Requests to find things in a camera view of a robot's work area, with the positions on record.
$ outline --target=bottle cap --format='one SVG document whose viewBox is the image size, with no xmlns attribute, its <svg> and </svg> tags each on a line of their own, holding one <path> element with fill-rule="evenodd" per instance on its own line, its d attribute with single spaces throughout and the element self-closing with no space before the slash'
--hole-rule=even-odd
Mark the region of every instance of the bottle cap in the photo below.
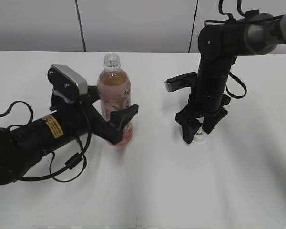
<svg viewBox="0 0 286 229">
<path fill-rule="evenodd" d="M 104 56 L 105 69 L 119 69 L 121 67 L 120 58 L 115 53 L 110 53 Z"/>
<path fill-rule="evenodd" d="M 203 131 L 202 128 L 200 128 L 194 136 L 194 141 L 198 143 L 202 143 L 205 141 L 205 137 L 206 137 L 206 132 Z"/>
</svg>

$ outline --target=robotic arm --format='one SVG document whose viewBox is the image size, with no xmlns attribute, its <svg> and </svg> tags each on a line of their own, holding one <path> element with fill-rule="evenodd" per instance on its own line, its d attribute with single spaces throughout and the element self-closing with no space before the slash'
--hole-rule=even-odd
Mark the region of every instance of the robotic arm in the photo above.
<svg viewBox="0 0 286 229">
<path fill-rule="evenodd" d="M 183 140 L 188 144 L 200 127 L 209 134 L 227 115 L 223 106 L 228 105 L 231 98 L 224 90 L 236 58 L 265 55 L 278 44 L 286 44 L 286 15 L 273 17 L 254 10 L 247 12 L 241 20 L 207 20 L 204 24 L 198 38 L 201 54 L 198 74 L 187 73 L 165 81 L 169 92 L 191 87 L 188 105 L 175 118 L 182 127 Z"/>
<path fill-rule="evenodd" d="M 84 154 L 91 135 L 98 135 L 115 145 L 122 140 L 127 123 L 138 113 L 138 105 L 133 105 L 112 112 L 110 121 L 106 122 L 92 105 L 100 99 L 96 86 L 88 86 L 84 78 L 65 65 L 52 65 L 48 79 L 53 84 L 50 110 L 54 113 L 32 122 L 31 107 L 25 102 L 15 101 L 0 115 L 6 116 L 19 102 L 26 104 L 31 113 L 29 123 L 24 126 L 0 127 L 0 185 L 17 180 L 54 178 L 67 169 L 73 169 L 83 159 L 84 169 L 87 163 Z M 79 137 L 85 133 L 88 133 L 88 138 L 83 147 Z M 81 152 L 66 161 L 62 169 L 46 176 L 24 177 L 44 156 L 75 139 L 80 142 Z"/>
</svg>

